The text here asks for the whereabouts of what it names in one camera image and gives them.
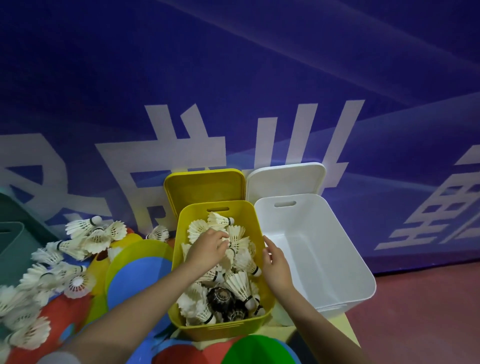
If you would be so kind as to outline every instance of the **backdrop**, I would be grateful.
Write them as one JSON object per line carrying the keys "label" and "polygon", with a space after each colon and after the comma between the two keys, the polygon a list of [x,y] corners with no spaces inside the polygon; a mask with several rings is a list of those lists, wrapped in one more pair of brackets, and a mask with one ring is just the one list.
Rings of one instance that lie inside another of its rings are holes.
{"label": "backdrop", "polygon": [[5,3],[0,185],[54,230],[145,234],[176,227],[173,171],[319,161],[373,272],[479,258],[479,7]]}

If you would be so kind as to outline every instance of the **bin lid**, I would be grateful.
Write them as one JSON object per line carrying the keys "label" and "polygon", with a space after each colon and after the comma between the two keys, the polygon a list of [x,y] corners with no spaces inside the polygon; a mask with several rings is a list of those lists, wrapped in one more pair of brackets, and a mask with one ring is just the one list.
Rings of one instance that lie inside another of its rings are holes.
{"label": "bin lid", "polygon": [[163,187],[176,218],[191,204],[245,199],[245,176],[234,168],[172,173]]}
{"label": "bin lid", "polygon": [[325,175],[318,162],[259,168],[247,177],[246,200],[255,205],[263,197],[317,194]]}

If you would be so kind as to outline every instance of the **oval handle cutout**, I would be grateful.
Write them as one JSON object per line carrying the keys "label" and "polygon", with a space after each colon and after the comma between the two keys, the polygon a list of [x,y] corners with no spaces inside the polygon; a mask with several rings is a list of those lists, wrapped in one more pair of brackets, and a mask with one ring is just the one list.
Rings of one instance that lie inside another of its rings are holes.
{"label": "oval handle cutout", "polygon": [[218,212],[218,211],[228,211],[230,210],[230,207],[214,207],[214,208],[208,208],[208,212]]}
{"label": "oval handle cutout", "polygon": [[275,202],[273,206],[275,206],[275,207],[287,207],[287,206],[294,206],[296,204],[297,204],[297,201]]}

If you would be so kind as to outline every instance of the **pink floor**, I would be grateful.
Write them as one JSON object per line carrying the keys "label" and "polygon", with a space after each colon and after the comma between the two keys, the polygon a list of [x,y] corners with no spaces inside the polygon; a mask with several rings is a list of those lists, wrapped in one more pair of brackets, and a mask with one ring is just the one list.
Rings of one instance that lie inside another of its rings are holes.
{"label": "pink floor", "polygon": [[374,363],[480,363],[480,263],[377,278],[347,313]]}

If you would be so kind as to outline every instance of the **white sleeve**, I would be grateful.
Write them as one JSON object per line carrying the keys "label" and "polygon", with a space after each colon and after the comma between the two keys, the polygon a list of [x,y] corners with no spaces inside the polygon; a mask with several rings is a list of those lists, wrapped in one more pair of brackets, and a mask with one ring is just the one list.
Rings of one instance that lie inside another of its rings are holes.
{"label": "white sleeve", "polygon": [[53,352],[40,359],[37,364],[82,364],[69,352]]}

